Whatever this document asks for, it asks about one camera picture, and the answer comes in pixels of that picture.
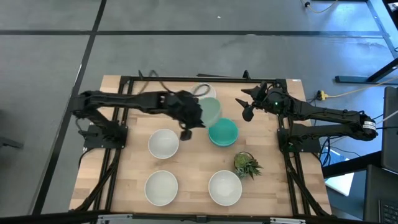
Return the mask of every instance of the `potted plant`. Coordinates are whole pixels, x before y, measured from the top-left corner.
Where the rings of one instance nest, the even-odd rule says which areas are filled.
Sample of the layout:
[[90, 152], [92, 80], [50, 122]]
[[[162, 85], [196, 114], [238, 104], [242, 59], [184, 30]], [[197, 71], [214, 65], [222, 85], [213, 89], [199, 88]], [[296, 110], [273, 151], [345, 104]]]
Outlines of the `potted plant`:
[[255, 175], [261, 175], [258, 170], [262, 167], [259, 165], [258, 161], [253, 157], [252, 154], [248, 152], [239, 152], [234, 157], [235, 174], [239, 178], [243, 178], [250, 175], [254, 180]]

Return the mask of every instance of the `gray floor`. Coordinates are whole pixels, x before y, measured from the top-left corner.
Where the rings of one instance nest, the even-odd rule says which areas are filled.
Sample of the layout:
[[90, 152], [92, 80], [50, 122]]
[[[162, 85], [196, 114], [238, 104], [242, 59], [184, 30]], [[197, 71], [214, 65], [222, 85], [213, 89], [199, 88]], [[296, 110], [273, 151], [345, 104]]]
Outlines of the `gray floor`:
[[[372, 0], [393, 43], [398, 35], [380, 0]], [[324, 8], [329, 3], [312, 4]], [[99, 0], [0, 2], [0, 29], [91, 29]], [[377, 30], [365, 3], [339, 2], [323, 14], [299, 0], [108, 1], [100, 30]], [[0, 136], [25, 144], [0, 151], [0, 217], [30, 212], [39, 179], [75, 81], [86, 36], [0, 36]], [[255, 36], [98, 36], [81, 91], [99, 88], [103, 75], [210, 73], [299, 78], [307, 98], [363, 85], [336, 84], [335, 75], [368, 76], [392, 60], [383, 39]], [[384, 87], [319, 102], [318, 106], [382, 114]], [[83, 140], [70, 124], [44, 212], [68, 209]], [[346, 138], [334, 146], [360, 155], [381, 149], [381, 138]], [[354, 154], [341, 152], [349, 158]]]

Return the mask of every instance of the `white cable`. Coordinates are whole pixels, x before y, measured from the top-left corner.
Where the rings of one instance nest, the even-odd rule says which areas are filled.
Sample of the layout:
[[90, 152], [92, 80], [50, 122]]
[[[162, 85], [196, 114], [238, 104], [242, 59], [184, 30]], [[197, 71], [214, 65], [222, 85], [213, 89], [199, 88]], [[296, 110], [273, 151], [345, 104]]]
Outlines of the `white cable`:
[[[398, 113], [398, 110], [395, 111], [395, 112], [393, 112], [392, 114], [390, 114], [388, 117], [384, 118], [383, 120], [377, 122], [376, 125], [380, 124], [381, 122], [387, 121], [387, 119], [390, 119], [392, 116], [394, 116], [394, 115], [397, 114], [397, 113]], [[343, 136], [343, 137], [337, 139], [336, 141], [330, 143], [330, 145], [332, 145], [332, 144], [334, 144], [334, 143], [336, 143], [336, 142], [338, 142], [338, 141], [340, 141], [340, 140], [342, 140], [342, 139], [344, 139], [344, 138], [347, 138], [347, 137], [348, 137], [348, 136]]]
[[329, 7], [327, 7], [326, 9], [324, 9], [324, 10], [322, 10], [322, 11], [315, 11], [315, 10], [313, 10], [313, 8], [311, 7], [311, 5], [307, 5], [306, 7], [309, 8], [313, 13], [323, 13], [323, 12], [325, 12], [326, 10], [330, 9], [332, 6], [334, 6], [337, 2], [338, 2], [338, 0], [334, 1]]

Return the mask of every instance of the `wooden tabletop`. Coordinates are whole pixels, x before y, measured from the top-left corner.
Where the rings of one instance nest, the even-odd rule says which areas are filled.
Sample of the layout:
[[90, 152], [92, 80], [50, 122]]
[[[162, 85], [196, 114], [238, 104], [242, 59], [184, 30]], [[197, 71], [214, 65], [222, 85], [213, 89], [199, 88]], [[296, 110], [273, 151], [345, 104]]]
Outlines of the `wooden tabletop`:
[[[117, 93], [120, 76], [105, 75], [100, 90]], [[134, 82], [133, 94], [144, 82]], [[194, 82], [165, 82], [174, 91], [189, 90]], [[242, 118], [242, 107], [235, 101], [240, 98], [251, 101], [250, 96], [240, 91], [253, 88], [254, 83], [210, 83], [217, 92], [217, 99], [223, 107], [223, 117], [232, 119], [239, 128], [238, 140], [230, 147], [217, 147], [208, 138], [204, 128], [193, 129], [192, 139], [181, 141], [177, 153], [169, 159], [156, 159], [148, 150], [149, 137], [158, 129], [168, 128], [180, 135], [178, 123], [169, 117], [149, 115], [138, 110], [129, 110], [127, 125], [129, 132], [126, 147], [122, 150], [118, 175], [113, 195], [113, 212], [208, 214], [208, 215], [253, 215], [290, 216], [289, 188], [282, 153], [279, 151], [276, 130], [277, 118], [273, 114], [254, 110], [253, 120], [248, 123]], [[300, 80], [287, 80], [289, 93], [305, 100]], [[146, 91], [163, 90], [159, 82], [150, 82]], [[111, 118], [113, 108], [100, 111]], [[242, 180], [243, 193], [239, 201], [223, 207], [212, 201], [208, 193], [210, 177], [219, 170], [233, 171], [233, 157], [237, 152], [250, 152], [263, 169], [262, 175], [252, 180]], [[70, 208], [76, 208], [96, 185], [100, 175], [104, 149], [94, 149], [82, 160], [76, 179]], [[328, 213], [331, 212], [317, 158], [309, 153], [301, 153], [305, 183], [317, 202]], [[157, 170], [167, 170], [178, 180], [178, 193], [172, 203], [156, 207], [146, 200], [144, 184]], [[300, 191], [296, 188], [298, 209], [303, 213]], [[104, 188], [101, 208], [108, 186]]]

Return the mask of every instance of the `succulent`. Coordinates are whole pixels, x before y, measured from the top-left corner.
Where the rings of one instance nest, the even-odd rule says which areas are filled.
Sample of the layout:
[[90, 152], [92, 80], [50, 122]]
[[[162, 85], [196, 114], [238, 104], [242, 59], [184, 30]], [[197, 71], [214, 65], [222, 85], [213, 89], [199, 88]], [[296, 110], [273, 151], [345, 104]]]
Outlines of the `succulent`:
[[254, 180], [255, 175], [261, 175], [258, 170], [262, 167], [259, 165], [258, 161], [253, 158], [253, 156], [248, 152], [240, 152], [234, 157], [235, 174], [239, 178], [243, 178], [250, 175]]

